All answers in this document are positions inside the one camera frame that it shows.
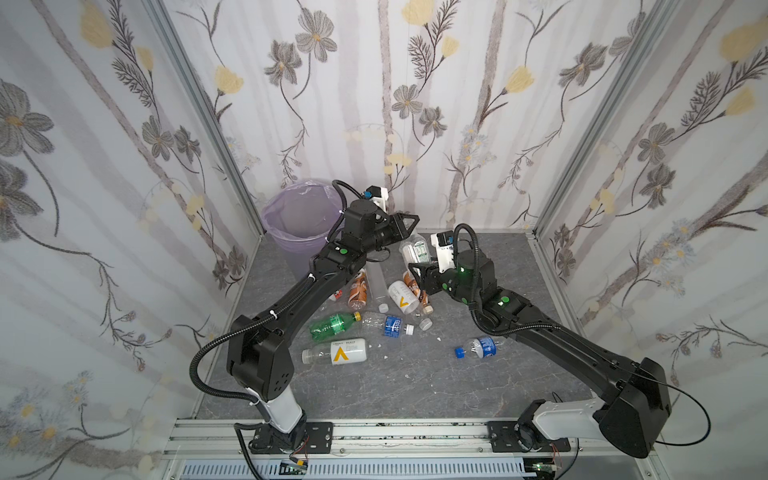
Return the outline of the large white label yellow-chevron bottle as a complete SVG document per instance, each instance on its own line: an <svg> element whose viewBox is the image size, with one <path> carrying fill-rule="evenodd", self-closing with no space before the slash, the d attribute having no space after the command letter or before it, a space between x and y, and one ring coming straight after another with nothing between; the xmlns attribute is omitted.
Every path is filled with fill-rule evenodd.
<svg viewBox="0 0 768 480"><path fill-rule="evenodd" d="M330 363L338 366L362 363L366 360L367 343L363 338L333 341L305 349L301 353L301 361L305 365Z"/></svg>

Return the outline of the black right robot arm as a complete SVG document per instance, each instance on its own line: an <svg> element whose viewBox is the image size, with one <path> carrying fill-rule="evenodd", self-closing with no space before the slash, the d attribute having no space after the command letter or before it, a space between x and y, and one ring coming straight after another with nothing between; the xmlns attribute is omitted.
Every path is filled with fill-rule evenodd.
<svg viewBox="0 0 768 480"><path fill-rule="evenodd" d="M464 304L486 336L528 346L594 394L584 401L533 401L514 427L521 448L533 451L556 440L585 438L643 459L661 445L674 387L660 364L613 353L554 321L526 297L500 287L494 263L469 225L458 225L447 239L450 265L440 260L409 264L419 288L427 295L443 292Z"/></svg>

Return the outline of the frosted clear tall bottle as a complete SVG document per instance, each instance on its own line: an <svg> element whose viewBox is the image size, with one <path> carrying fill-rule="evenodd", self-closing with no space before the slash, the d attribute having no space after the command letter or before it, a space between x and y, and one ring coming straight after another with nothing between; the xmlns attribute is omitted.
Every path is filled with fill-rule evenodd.
<svg viewBox="0 0 768 480"><path fill-rule="evenodd" d="M366 274L369 285L371 304L380 313L388 313L388 287L381 265L378 262L368 261L366 264Z"/></svg>

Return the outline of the green soda bottle yellow cap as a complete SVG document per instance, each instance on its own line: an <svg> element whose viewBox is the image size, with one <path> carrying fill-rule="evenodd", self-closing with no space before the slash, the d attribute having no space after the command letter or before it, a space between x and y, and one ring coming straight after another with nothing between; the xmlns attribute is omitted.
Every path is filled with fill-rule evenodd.
<svg viewBox="0 0 768 480"><path fill-rule="evenodd" d="M342 312L317 321L309 327L311 339L314 342L324 342L349 330L362 320L360 312Z"/></svg>

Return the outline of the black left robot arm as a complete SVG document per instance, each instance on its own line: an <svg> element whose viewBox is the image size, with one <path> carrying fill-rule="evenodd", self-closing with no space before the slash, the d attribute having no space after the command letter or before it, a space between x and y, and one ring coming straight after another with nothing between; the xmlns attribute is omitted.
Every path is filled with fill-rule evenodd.
<svg viewBox="0 0 768 480"><path fill-rule="evenodd" d="M353 280L369 254L407 239L419 222L415 214L383 210L374 200L378 187L359 192L341 180L331 186L340 197L340 213L307 275L258 315L236 319L230 332L204 345L189 366L190 380L201 392L255 405L263 418L255 428L260 440L288 453L307 437L306 412L290 387L294 338L331 294ZM203 358L220 345L227 347L227 372L239 385L235 391L211 387L199 375Z"/></svg>

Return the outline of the small white label yellow-chevron bottle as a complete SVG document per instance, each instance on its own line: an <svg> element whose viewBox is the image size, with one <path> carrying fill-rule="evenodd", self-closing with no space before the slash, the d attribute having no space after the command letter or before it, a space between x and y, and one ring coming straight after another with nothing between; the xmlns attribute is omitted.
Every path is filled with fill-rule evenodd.
<svg viewBox="0 0 768 480"><path fill-rule="evenodd" d="M402 281L397 280L388 287L391 300L405 314L413 314L420 307L420 301L414 292Z"/></svg>

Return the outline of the crushed blue label water bottle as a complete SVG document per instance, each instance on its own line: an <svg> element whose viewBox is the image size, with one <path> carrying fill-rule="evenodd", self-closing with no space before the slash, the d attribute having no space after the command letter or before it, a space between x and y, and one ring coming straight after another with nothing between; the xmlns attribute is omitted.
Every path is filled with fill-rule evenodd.
<svg viewBox="0 0 768 480"><path fill-rule="evenodd" d="M364 328L381 333L389 338L412 336L415 331L413 325L406 324L400 317L379 312L362 313L360 324Z"/></svg>

